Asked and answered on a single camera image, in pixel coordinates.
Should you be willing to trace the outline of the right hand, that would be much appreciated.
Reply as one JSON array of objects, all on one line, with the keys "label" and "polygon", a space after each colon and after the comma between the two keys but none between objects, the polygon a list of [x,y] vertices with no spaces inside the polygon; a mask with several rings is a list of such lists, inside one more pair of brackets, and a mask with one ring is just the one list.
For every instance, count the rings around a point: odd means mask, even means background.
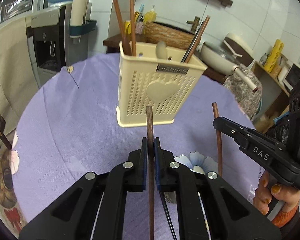
[{"label": "right hand", "polygon": [[269,184],[270,175],[264,171],[258,182],[258,187],[253,198],[253,206],[258,209],[263,215],[269,212],[269,204],[272,200],[277,199],[284,201],[282,212],[290,212],[300,202],[300,191],[292,186],[285,186],[282,184],[274,184],[271,189],[267,186]]}]

